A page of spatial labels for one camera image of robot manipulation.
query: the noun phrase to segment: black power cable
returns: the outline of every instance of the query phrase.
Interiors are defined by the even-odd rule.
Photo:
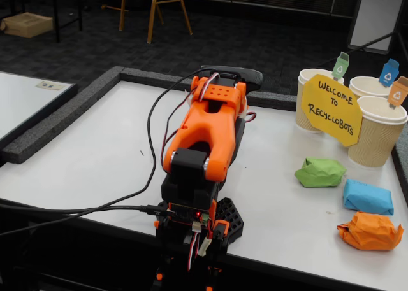
[[[61,215],[71,215],[73,213],[83,213],[90,210],[90,208],[83,209],[45,209],[45,208],[33,208],[30,206],[21,207],[21,206],[9,206],[9,205],[0,205],[1,209],[9,209],[15,211],[31,212],[31,213],[56,213]],[[109,206],[97,211],[108,211],[108,210],[142,210],[141,206]]]
[[[67,216],[66,218],[63,218],[63,219],[44,222],[44,223],[40,223],[40,224],[35,224],[35,225],[32,225],[32,226],[24,227],[22,229],[15,229],[14,231],[4,232],[4,233],[0,234],[0,237],[11,235],[11,234],[16,234],[18,232],[28,231],[28,230],[31,230],[31,229],[36,229],[38,227],[44,227],[44,226],[48,226],[48,225],[63,223],[63,222],[68,221],[68,220],[72,220],[72,219],[75,219],[75,218],[79,218],[81,216],[88,215],[89,213],[94,213],[96,211],[102,211],[103,209],[105,209],[105,208],[107,208],[107,207],[109,207],[109,206],[111,206],[113,204],[124,201],[126,199],[130,199],[131,197],[135,197],[136,195],[139,195],[139,194],[145,192],[146,189],[149,187],[152,179],[153,179],[153,174],[154,174],[154,171],[156,170],[156,165],[157,165],[156,154],[154,153],[152,136],[151,136],[151,133],[150,133],[150,119],[151,119],[151,116],[153,114],[154,108],[156,107],[156,105],[160,101],[160,99],[164,97],[165,94],[167,94],[169,91],[174,89],[182,81],[184,81],[185,79],[189,78],[190,76],[196,75],[196,74],[198,74],[198,73],[200,73],[202,71],[211,71],[211,70],[215,70],[215,69],[214,68],[202,68],[202,69],[199,69],[199,70],[196,70],[196,71],[190,73],[189,75],[179,79],[172,86],[168,87],[163,93],[161,93],[161,95],[156,99],[156,101],[154,101],[154,104],[152,105],[152,108],[150,109],[149,115],[147,117],[147,137],[149,139],[150,151],[152,152],[152,155],[153,155],[153,167],[152,167],[152,171],[150,172],[150,175],[149,175],[149,178],[147,180],[146,185],[141,190],[139,190],[139,191],[137,191],[137,192],[135,192],[133,194],[129,194],[129,195],[126,195],[126,196],[121,197],[119,199],[116,199],[116,200],[114,200],[112,202],[101,205],[101,206],[99,206],[97,208],[87,208],[86,210],[82,209],[82,210],[85,210],[85,211],[83,211],[81,213],[77,213],[76,215],[73,215],[73,216]],[[155,210],[154,210],[155,206],[139,206],[139,207],[142,208],[141,211],[144,211],[144,212],[147,212],[147,213],[151,213],[151,212],[154,213],[155,212]]]

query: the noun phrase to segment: orange connector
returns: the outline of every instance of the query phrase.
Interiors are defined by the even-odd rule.
[[[177,131],[164,158],[164,169],[171,171],[171,155],[179,148],[189,148],[206,142],[211,152],[205,172],[208,181],[224,181],[235,150],[235,121],[245,109],[246,84],[236,87],[210,84],[200,101],[202,88],[208,78],[193,78],[191,107]],[[210,111],[210,103],[217,103],[217,111]]]
[[[219,224],[224,224],[225,225],[225,230],[224,230],[224,237],[226,237],[228,235],[228,230],[230,229],[230,223],[228,221],[225,220],[216,220],[214,223],[214,227],[213,230],[215,230],[215,228],[217,227],[217,225]]]

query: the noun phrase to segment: white table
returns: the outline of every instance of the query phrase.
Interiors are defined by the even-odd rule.
[[[41,82],[53,83],[61,89],[37,87]],[[0,72],[0,143],[73,86],[71,83]]]
[[[163,89],[120,82],[89,111],[27,162],[0,168],[0,198],[41,208],[99,206],[141,189],[152,167],[146,120]],[[159,157],[167,116],[183,92],[171,91],[152,116]],[[181,123],[184,105],[171,121]],[[294,177],[306,157],[339,160],[347,178],[392,191],[395,225],[408,227],[408,208],[389,159],[382,169],[365,169],[327,135],[295,126],[295,113],[253,108],[237,159],[219,198],[230,197],[244,222],[228,253],[246,259],[383,290],[405,290],[408,236],[391,252],[362,252],[339,237],[336,226],[355,211],[344,209],[344,182],[335,188],[303,188]],[[165,173],[156,170],[146,192],[121,204],[158,204]],[[86,218],[154,235],[155,218],[135,211],[106,211]]]

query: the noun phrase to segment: yellow sign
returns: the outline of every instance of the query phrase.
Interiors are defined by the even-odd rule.
[[[344,146],[358,142],[363,113],[353,92],[343,84],[315,75],[305,84],[302,110],[314,127]]]

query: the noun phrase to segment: green recycling tag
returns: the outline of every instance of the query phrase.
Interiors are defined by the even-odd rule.
[[[349,67],[349,55],[342,52],[340,53],[340,56],[337,58],[336,65],[334,66],[331,75],[335,79],[339,80],[344,76],[348,67]]]

